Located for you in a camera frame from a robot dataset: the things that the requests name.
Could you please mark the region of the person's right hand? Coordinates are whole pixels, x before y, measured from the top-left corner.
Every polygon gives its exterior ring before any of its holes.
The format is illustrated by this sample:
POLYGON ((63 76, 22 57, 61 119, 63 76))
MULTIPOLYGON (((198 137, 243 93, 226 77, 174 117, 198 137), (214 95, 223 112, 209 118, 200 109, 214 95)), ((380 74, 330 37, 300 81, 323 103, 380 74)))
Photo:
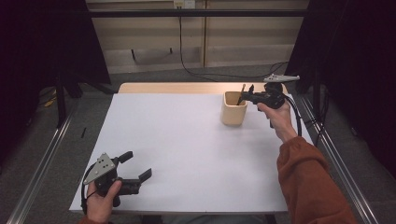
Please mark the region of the person's right hand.
POLYGON ((276 136, 286 143, 297 136, 292 126, 290 117, 290 105, 285 102, 280 108, 273 109, 263 103, 257 103, 258 109, 265 114, 275 129, 276 136))

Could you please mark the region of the black curtain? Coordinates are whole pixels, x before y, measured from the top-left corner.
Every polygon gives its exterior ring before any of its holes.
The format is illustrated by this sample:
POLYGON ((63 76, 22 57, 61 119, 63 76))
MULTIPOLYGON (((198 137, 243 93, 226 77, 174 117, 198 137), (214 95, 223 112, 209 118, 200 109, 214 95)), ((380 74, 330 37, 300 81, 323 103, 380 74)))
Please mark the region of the black curtain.
POLYGON ((325 85, 396 178, 396 0, 309 0, 286 73, 325 85))
POLYGON ((110 82, 86 0, 0 0, 0 163, 58 80, 110 82))

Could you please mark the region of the white wall socket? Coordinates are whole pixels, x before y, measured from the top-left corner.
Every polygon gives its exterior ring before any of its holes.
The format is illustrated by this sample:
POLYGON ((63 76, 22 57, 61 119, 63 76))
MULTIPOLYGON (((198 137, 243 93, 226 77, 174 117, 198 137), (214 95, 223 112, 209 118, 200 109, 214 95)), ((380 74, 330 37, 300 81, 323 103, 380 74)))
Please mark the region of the white wall socket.
POLYGON ((195 9, 195 0, 173 0, 174 8, 176 9, 195 9))

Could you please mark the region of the person's left hand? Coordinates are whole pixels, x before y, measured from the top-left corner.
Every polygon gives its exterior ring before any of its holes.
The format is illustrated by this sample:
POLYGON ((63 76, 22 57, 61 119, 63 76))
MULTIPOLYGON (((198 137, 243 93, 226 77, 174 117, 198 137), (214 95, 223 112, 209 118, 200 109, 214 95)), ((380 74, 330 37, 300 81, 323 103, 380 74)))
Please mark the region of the person's left hand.
POLYGON ((88 186, 87 193, 90 197, 87 200, 87 214, 85 217, 95 224, 107 224, 113 208, 113 199, 120 191, 121 182, 115 181, 107 192, 105 197, 96 193, 96 186, 93 182, 88 186))

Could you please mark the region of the dark brush with tan tip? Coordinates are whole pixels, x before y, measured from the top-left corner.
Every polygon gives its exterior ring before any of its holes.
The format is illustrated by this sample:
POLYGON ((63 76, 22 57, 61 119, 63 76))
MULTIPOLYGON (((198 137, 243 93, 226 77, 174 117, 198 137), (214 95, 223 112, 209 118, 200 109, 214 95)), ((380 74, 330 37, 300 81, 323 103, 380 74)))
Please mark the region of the dark brush with tan tip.
POLYGON ((240 91, 239 98, 238 98, 238 101, 237 101, 237 104, 236 104, 236 105, 240 105, 241 102, 243 101, 243 99, 242 99, 242 94, 243 94, 243 92, 244 92, 244 90, 245 90, 245 87, 246 87, 246 84, 244 83, 243 86, 242 86, 242 89, 241 89, 241 91, 240 91))

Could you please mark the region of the black horizontal bar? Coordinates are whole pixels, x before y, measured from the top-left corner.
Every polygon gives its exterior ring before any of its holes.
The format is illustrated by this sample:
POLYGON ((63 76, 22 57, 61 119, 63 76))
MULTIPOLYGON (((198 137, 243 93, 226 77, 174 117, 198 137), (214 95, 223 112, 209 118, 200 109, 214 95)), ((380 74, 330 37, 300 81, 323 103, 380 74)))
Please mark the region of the black horizontal bar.
POLYGON ((138 9, 90 10, 93 18, 143 17, 304 17, 306 9, 138 9))

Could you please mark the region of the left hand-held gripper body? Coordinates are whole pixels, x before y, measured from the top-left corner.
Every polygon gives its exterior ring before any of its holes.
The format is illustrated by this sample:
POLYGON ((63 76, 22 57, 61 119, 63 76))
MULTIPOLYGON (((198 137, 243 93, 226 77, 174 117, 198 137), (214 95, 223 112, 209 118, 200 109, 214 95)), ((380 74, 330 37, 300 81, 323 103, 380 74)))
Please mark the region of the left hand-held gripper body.
POLYGON ((96 163, 89 168, 87 176, 83 179, 84 185, 93 182, 96 186, 96 193, 102 197, 105 197, 112 184, 119 180, 121 187, 117 196, 113 199, 114 207, 120 206, 121 195, 138 194, 141 187, 139 178, 124 179, 118 175, 119 164, 118 157, 110 158, 106 153, 102 153, 96 163))

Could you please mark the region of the black stand post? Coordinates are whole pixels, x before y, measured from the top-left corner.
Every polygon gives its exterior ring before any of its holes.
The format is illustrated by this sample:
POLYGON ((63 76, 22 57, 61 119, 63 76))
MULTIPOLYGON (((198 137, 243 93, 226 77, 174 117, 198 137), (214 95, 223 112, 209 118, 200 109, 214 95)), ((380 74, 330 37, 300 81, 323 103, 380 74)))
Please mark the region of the black stand post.
POLYGON ((315 68, 313 80, 313 110, 317 120, 320 120, 320 75, 315 68))
POLYGON ((57 127, 61 128, 66 119, 66 105, 64 99, 64 84, 62 82, 62 76, 60 74, 56 77, 56 99, 58 106, 58 124, 57 127))

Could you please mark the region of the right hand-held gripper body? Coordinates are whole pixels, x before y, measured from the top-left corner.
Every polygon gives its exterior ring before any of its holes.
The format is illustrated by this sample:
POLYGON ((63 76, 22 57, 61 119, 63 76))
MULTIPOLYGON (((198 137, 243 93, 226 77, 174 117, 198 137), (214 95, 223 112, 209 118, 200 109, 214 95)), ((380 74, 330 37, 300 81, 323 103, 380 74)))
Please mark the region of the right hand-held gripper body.
POLYGON ((264 79, 264 91, 250 93, 249 101, 256 105, 263 103, 270 108, 280 108, 287 99, 287 95, 283 92, 282 84, 299 80, 299 76, 286 76, 272 74, 264 79))

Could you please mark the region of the beige square cup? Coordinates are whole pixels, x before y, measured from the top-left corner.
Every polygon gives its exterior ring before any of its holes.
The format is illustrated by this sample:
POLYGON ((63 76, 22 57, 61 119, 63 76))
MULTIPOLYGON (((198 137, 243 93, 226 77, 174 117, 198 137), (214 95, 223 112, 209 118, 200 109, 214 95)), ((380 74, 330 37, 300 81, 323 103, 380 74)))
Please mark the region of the beige square cup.
POLYGON ((248 104, 245 100, 239 101, 239 91, 226 91, 220 112, 220 120, 225 125, 239 126, 243 123, 248 104))

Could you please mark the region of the aluminium floor rail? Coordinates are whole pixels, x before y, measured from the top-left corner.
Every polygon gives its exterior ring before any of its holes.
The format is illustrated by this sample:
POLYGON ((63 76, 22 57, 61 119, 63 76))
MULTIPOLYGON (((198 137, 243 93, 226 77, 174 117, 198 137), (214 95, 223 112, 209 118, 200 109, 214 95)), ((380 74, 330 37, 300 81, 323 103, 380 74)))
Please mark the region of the aluminium floor rail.
POLYGON ((337 147, 325 129, 324 125, 316 120, 313 112, 313 106, 305 96, 298 96, 297 102, 299 110, 302 113, 302 124, 313 143, 317 143, 320 149, 323 149, 332 169, 336 172, 336 179, 342 184, 346 191, 347 197, 352 202, 352 207, 357 211, 358 218, 363 224, 379 224, 374 211, 361 192, 354 177, 349 172, 346 163, 342 159, 337 147))
POLYGON ((64 135, 68 130, 72 117, 76 113, 78 104, 79 100, 72 101, 60 126, 55 129, 54 135, 52 136, 40 163, 35 169, 33 177, 30 179, 29 184, 19 198, 15 208, 7 220, 7 224, 24 223, 35 197, 42 186, 43 179, 50 168, 50 164, 56 154, 56 151, 64 139, 64 135))

